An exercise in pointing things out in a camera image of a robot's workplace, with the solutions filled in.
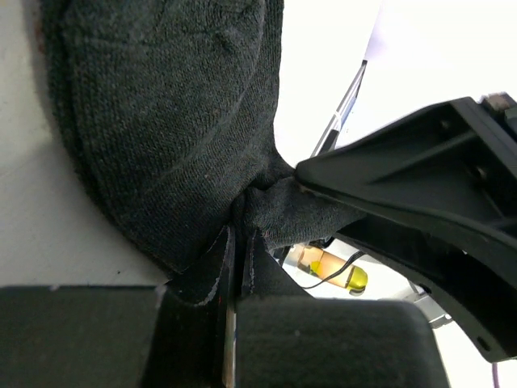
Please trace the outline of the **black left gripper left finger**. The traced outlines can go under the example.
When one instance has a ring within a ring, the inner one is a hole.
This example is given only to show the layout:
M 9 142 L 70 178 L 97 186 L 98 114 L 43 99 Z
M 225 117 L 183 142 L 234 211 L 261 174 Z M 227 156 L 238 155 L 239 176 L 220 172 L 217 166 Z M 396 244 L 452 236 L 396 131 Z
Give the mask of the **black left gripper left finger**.
M 231 387 L 234 233 L 159 286 L 1 290 L 4 387 Z

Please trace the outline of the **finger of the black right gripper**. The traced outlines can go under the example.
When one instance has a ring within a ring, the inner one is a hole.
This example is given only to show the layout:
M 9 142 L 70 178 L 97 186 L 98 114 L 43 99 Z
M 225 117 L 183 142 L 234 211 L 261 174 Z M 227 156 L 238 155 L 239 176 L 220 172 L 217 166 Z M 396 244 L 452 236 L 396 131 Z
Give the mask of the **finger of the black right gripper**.
M 310 191 L 408 225 L 417 217 L 516 234 L 516 102 L 454 99 L 421 108 L 301 162 Z
M 374 216 L 345 226 L 335 237 L 421 286 L 487 361 L 516 357 L 516 289 L 477 259 Z

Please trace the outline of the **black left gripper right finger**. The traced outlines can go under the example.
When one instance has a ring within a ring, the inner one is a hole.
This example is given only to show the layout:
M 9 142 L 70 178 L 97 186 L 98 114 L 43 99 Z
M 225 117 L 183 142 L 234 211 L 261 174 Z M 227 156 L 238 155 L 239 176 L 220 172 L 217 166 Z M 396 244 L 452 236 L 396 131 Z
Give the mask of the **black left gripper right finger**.
M 393 300 L 316 299 L 249 239 L 237 302 L 237 387 L 447 387 L 423 313 Z

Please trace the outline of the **black sock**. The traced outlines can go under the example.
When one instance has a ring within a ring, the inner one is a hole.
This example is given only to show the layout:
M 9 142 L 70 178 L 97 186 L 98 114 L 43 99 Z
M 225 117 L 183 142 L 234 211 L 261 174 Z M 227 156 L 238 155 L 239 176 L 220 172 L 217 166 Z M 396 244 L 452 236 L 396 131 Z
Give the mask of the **black sock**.
M 227 227 L 268 249 L 361 213 L 302 189 L 275 147 L 281 1 L 44 1 L 49 94 L 87 194 L 166 272 Z

